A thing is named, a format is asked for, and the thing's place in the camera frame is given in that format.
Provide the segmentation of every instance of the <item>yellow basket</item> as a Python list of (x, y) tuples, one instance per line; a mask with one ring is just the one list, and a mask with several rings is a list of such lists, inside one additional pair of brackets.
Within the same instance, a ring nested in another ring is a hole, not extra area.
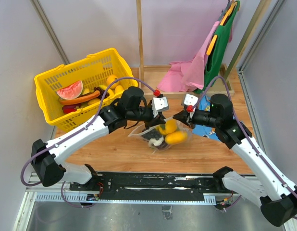
[[(94, 87), (106, 84), (106, 79), (110, 75), (117, 77), (133, 76), (127, 62), (114, 48), (89, 54), (85, 59), (68, 65), (62, 64), (35, 76), (37, 101), (43, 110), (46, 122), (58, 126), (66, 132), (86, 122), (97, 112), (99, 103), (80, 108), (76, 112), (64, 114), (63, 105), (59, 103), (59, 96), (56, 91), (79, 80), (82, 80), (84, 88), (93, 90)], [(138, 86), (138, 82), (133, 79), (121, 80), (120, 84), (124, 89), (130, 86)], [(103, 101), (103, 107), (120, 98), (122, 93), (123, 91), (109, 96)]]

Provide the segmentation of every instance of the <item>clear plastic bag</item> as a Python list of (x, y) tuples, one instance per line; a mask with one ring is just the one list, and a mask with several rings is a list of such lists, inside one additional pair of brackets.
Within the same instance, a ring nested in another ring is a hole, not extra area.
[(135, 128), (128, 137), (144, 140), (155, 151), (163, 151), (175, 144), (188, 141), (191, 134), (191, 131), (184, 128), (179, 121), (168, 118), (165, 125), (145, 128), (142, 124)]

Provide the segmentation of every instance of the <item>metal floor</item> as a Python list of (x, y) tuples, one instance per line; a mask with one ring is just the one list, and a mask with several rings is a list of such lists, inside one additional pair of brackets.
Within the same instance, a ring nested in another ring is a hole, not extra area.
[(35, 202), (27, 231), (281, 231), (259, 208), (241, 199), (226, 213), (211, 205), (97, 204), (90, 209), (62, 202)]

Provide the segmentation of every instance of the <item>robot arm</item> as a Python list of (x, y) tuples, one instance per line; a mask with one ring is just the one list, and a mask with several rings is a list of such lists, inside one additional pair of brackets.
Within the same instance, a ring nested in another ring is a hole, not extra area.
[(120, 99), (103, 107), (97, 118), (93, 116), (83, 125), (46, 143), (42, 140), (35, 141), (32, 156), (45, 148), (55, 147), (31, 163), (43, 186), (48, 187), (63, 180), (77, 182), (83, 188), (91, 190), (96, 185), (97, 174), (94, 169), (87, 164), (79, 166), (66, 163), (66, 158), (91, 141), (126, 127), (128, 120), (144, 121), (146, 127), (164, 124), (162, 111), (169, 109), (167, 99), (159, 95), (147, 106), (140, 106), (141, 101), (145, 101), (143, 95), (140, 88), (130, 87)]
[(231, 168), (223, 167), (213, 174), (217, 188), (233, 190), (252, 201), (275, 226), (281, 226), (295, 216), (297, 198), (293, 194), (297, 196), (297, 186), (274, 165), (252, 137), (251, 132), (241, 123), (259, 153), (253, 149), (249, 139), (233, 119), (233, 105), (229, 98), (223, 94), (213, 95), (210, 99), (209, 112), (194, 108), (197, 102), (197, 97), (187, 94), (183, 102), (184, 110), (173, 118), (190, 128), (194, 128), (195, 125), (215, 128), (219, 140), (238, 154), (261, 182), (261, 185), (256, 184)]

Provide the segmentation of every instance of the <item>watermelon slice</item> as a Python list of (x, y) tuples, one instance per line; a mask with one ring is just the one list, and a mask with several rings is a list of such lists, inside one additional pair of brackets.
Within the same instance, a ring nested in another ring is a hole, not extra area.
[(57, 94), (64, 100), (73, 100), (79, 97), (83, 90), (82, 81), (77, 81), (66, 88), (57, 91)]

